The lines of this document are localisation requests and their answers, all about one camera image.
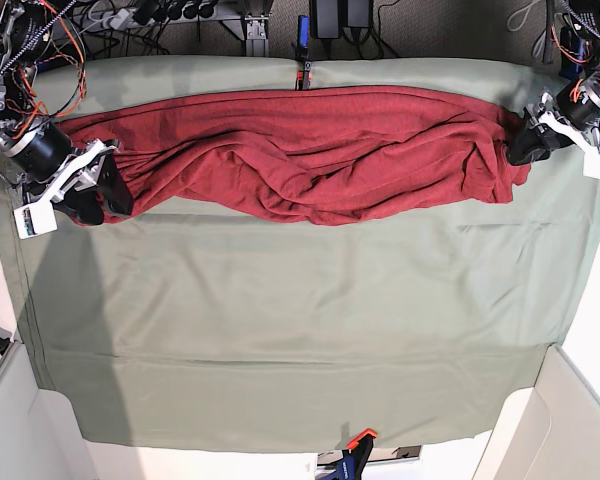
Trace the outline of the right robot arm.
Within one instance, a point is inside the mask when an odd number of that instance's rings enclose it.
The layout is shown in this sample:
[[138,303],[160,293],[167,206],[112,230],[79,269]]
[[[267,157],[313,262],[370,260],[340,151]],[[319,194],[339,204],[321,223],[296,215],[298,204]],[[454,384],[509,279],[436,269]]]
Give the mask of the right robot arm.
[[[11,188],[21,205],[14,220],[23,239],[57,228],[64,213],[84,225],[106,214],[127,217],[134,200],[114,161],[115,140],[79,147],[56,124],[86,95],[86,48],[69,24],[71,1],[0,1],[0,151],[20,169]],[[77,85],[63,106],[48,110],[34,91],[38,69],[60,59]]]

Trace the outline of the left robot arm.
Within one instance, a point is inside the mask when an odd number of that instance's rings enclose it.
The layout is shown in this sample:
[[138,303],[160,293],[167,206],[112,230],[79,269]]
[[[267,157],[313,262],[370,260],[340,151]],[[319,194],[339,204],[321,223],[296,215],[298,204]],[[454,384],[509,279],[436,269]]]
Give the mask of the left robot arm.
[[568,83],[525,107],[507,161],[529,165],[576,146],[584,155],[583,175],[600,179],[600,1],[547,1],[541,41],[542,63],[558,50]]

